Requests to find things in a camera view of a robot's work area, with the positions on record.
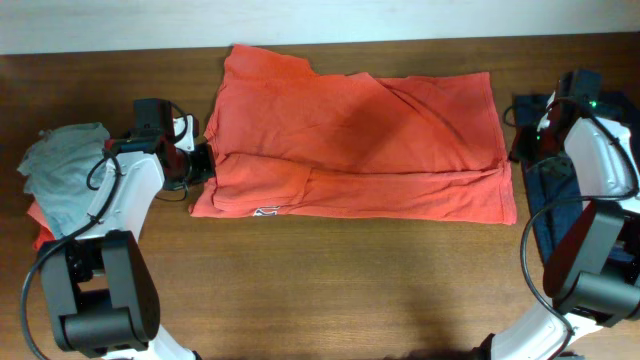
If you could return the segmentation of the orange-red printed t-shirt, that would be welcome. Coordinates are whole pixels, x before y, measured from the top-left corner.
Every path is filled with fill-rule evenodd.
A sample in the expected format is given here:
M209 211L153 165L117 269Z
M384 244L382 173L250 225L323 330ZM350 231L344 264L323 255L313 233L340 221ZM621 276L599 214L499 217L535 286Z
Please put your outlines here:
M486 72L321 75L236 45L204 135L215 176L195 217L517 220Z

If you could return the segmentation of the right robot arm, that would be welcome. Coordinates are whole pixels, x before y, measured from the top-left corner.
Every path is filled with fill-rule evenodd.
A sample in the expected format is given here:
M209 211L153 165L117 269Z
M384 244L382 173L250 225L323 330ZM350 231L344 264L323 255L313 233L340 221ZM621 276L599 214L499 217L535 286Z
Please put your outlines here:
M520 241L520 266L534 306L490 334L470 359L566 359L580 338L639 318L639 122L600 100L600 74L577 69L558 80L539 120L519 126L509 157L526 170L573 174L577 195L535 211ZM527 245L537 220L581 208L544 265L537 288Z

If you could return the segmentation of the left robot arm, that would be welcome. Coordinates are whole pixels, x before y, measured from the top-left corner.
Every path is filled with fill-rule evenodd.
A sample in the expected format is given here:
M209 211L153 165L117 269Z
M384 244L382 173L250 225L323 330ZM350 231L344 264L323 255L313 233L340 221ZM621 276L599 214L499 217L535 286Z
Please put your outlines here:
M104 144L106 173L78 230L44 244L41 279L57 346L101 359L196 360L162 326L160 300L138 240L161 191L187 192L215 175L198 122L175 103L134 103L135 125Z

